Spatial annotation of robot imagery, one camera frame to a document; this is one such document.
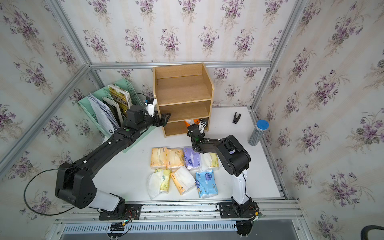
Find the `white purple tissue pack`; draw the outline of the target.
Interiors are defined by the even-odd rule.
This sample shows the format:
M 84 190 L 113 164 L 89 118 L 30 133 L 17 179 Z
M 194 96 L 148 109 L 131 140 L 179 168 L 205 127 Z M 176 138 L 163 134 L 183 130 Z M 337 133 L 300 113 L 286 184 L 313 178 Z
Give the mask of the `white purple tissue pack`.
M 184 147 L 183 152 L 187 170 L 197 170 L 202 166 L 200 153 L 195 152 L 192 147 Z

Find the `bright orange tissue pack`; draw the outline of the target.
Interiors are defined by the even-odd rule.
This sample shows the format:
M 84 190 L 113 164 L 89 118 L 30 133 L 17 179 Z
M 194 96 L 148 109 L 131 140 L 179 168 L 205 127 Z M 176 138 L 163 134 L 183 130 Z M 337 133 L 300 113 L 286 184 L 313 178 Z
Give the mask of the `bright orange tissue pack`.
M 201 121 L 200 119 L 190 119 L 190 120 L 185 120 L 184 123 L 188 128 L 191 125 L 199 125 L 200 121 Z

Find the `white yellow tissue pack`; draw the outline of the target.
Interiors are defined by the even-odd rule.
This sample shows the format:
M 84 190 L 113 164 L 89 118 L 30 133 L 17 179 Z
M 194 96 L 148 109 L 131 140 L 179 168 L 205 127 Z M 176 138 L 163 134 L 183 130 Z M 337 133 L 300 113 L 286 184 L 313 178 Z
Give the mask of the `white yellow tissue pack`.
M 218 170 L 220 168 L 219 157 L 215 153 L 200 154 L 202 161 L 202 170 Z

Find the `pale orange tissue pack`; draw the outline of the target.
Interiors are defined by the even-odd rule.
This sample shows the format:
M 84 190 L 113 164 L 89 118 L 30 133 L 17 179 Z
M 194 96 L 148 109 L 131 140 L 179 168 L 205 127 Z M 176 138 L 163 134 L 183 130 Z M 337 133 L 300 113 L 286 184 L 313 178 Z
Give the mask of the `pale orange tissue pack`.
M 184 151 L 181 148 L 167 149 L 167 168 L 174 170 L 185 165 Z
M 152 169 L 167 168 L 167 148 L 152 148 L 151 164 Z

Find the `orange flower tissue pack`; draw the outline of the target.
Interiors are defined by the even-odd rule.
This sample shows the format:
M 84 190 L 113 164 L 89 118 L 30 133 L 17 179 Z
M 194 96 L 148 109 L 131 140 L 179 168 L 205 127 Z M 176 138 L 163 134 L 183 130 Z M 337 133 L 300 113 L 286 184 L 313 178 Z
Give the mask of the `orange flower tissue pack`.
M 185 166 L 182 166 L 175 172 L 172 172 L 171 178 L 180 195 L 185 194 L 196 186 L 196 180 Z

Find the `light blue tissue pack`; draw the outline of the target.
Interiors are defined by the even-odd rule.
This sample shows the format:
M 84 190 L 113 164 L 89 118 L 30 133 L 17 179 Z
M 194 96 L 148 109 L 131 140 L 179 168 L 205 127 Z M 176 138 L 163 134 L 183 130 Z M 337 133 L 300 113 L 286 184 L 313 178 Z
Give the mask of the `light blue tissue pack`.
M 214 171 L 207 170 L 196 173 L 196 186 L 201 199 L 211 198 L 219 194 Z

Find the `yellow green tissue pack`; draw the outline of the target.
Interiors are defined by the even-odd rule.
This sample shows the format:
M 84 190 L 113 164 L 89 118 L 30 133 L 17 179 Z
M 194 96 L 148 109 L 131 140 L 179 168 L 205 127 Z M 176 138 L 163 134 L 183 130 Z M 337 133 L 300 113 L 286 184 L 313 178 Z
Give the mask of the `yellow green tissue pack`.
M 156 169 L 147 181 L 147 192 L 153 200 L 160 194 L 168 194 L 172 171 L 169 169 Z

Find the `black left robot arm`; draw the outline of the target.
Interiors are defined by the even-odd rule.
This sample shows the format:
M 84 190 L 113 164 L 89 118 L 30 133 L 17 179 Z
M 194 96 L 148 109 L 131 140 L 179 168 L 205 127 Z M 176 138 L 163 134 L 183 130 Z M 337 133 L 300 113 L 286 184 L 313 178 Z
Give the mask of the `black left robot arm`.
M 125 200 L 98 190 L 93 178 L 114 156 L 133 145 L 150 127 L 166 126 L 170 116 L 158 112 L 151 116 L 139 105 L 129 108 L 122 125 L 102 145 L 72 164 L 60 165 L 55 196 L 78 209 L 89 207 L 118 216 L 125 215 Z

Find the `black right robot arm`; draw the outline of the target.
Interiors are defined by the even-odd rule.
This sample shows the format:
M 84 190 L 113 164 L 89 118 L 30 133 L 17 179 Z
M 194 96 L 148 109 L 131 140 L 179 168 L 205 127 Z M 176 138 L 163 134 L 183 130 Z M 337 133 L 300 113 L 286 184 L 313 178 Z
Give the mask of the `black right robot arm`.
M 217 154 L 222 166 L 233 180 L 233 209 L 238 215 L 252 208 L 253 200 L 247 193 L 247 174 L 251 157 L 235 136 L 209 139 L 197 124 L 187 127 L 192 148 L 200 154 Z

